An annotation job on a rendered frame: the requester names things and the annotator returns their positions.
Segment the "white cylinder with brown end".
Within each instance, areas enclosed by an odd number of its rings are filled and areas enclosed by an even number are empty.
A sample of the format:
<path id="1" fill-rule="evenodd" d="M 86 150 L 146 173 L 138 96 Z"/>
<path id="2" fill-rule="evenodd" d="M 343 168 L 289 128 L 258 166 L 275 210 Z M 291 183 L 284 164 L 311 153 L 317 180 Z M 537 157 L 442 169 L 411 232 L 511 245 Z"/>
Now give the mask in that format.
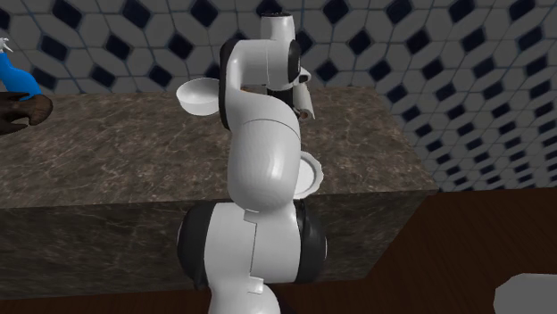
<path id="1" fill-rule="evenodd" d="M 314 119 L 314 110 L 309 89 L 305 83 L 293 87 L 293 106 L 299 120 Z"/>

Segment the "white bowl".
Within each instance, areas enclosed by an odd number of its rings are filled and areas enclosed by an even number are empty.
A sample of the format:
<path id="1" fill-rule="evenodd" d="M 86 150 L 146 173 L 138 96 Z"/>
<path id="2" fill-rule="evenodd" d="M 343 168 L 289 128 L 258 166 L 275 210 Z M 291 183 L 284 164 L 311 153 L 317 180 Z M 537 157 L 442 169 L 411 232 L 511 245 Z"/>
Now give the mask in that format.
<path id="1" fill-rule="evenodd" d="M 181 108 L 195 116 L 210 116 L 219 111 L 219 81 L 196 78 L 182 84 L 176 91 Z"/>

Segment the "white plate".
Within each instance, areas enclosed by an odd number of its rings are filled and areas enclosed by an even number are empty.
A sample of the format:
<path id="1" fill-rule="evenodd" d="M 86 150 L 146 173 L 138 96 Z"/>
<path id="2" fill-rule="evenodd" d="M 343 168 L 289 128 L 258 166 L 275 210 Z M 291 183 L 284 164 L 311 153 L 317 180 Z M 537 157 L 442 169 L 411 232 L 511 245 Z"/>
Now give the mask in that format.
<path id="1" fill-rule="evenodd" d="M 302 200 L 320 189 L 324 174 L 320 162 L 310 153 L 301 152 L 295 200 Z"/>

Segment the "dark brown figure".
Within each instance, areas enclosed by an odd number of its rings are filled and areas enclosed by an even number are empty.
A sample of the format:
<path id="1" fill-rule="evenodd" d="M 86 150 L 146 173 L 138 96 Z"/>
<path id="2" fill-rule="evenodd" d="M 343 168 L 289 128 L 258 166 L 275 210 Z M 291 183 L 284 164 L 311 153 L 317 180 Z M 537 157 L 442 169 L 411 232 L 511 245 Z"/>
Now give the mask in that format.
<path id="1" fill-rule="evenodd" d="M 33 95 L 22 101 L 27 93 L 0 92 L 0 136 L 9 135 L 28 126 L 45 121 L 54 109 L 45 95 Z"/>

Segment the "blue spray bottle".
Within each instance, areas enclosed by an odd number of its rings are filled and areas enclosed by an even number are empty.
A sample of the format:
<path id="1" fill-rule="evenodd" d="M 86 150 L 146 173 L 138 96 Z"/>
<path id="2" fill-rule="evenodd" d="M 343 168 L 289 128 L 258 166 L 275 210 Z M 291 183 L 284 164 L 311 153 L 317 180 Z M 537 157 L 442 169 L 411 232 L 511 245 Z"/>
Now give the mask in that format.
<path id="1" fill-rule="evenodd" d="M 42 95 L 35 78 L 27 71 L 12 65 L 7 54 L 7 52 L 12 53 L 12 49 L 7 45 L 8 41 L 8 38 L 0 37 L 0 82 L 8 92 L 27 94 L 23 100 L 28 100 L 35 95 Z"/>

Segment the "white rounded object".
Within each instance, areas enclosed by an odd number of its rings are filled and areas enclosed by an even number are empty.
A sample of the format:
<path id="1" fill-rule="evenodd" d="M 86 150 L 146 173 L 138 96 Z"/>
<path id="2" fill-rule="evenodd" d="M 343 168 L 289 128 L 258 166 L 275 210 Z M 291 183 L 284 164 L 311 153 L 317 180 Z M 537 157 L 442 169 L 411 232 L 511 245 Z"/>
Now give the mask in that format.
<path id="1" fill-rule="evenodd" d="M 522 273 L 495 289 L 495 314 L 557 314 L 557 275 Z"/>

